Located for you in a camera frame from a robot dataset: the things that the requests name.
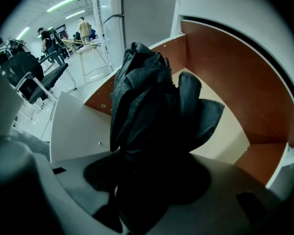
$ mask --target white ceiling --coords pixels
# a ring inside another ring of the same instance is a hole
[[[68,21],[65,17],[81,10],[85,10],[85,14],[93,12],[92,0],[75,0],[47,12],[47,9],[61,1],[64,0],[23,0],[1,27],[0,36],[4,40],[16,38],[25,27],[30,27],[25,37],[37,38],[37,30],[40,27],[60,26]]]

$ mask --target black shirt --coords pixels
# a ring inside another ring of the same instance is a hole
[[[50,32],[48,30],[44,30],[41,33],[41,40],[46,40],[46,47],[47,49],[49,49],[50,47],[52,47],[52,45],[55,45],[55,40],[51,40],[50,38]]]

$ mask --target chair backrest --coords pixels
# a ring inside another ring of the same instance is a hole
[[[0,69],[4,71],[3,75],[14,87],[17,86],[19,81],[28,72],[33,73],[39,81],[44,78],[44,72],[41,65],[36,59],[30,57],[25,52],[19,52],[15,56],[9,58]],[[36,87],[37,84],[33,80],[28,79],[20,87],[19,91],[26,97],[26,99],[29,99]]]

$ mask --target man in yellow shirt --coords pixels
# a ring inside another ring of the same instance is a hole
[[[81,17],[79,19],[78,31],[80,33],[80,38],[82,41],[89,42],[90,32],[90,25],[88,22],[84,21],[84,18]]]

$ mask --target brown wooden board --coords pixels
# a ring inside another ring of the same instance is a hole
[[[294,146],[294,103],[281,79],[245,43],[218,29],[181,21],[186,67],[227,104],[251,144]]]
[[[172,74],[185,68],[186,64],[186,37],[185,35],[169,40],[153,49],[160,52],[163,57],[169,59]],[[85,104],[98,111],[111,115],[112,101],[110,94],[113,92],[114,76],[102,84],[96,92],[85,102]]]
[[[251,144],[234,165],[265,186],[277,168],[285,146],[286,143]]]

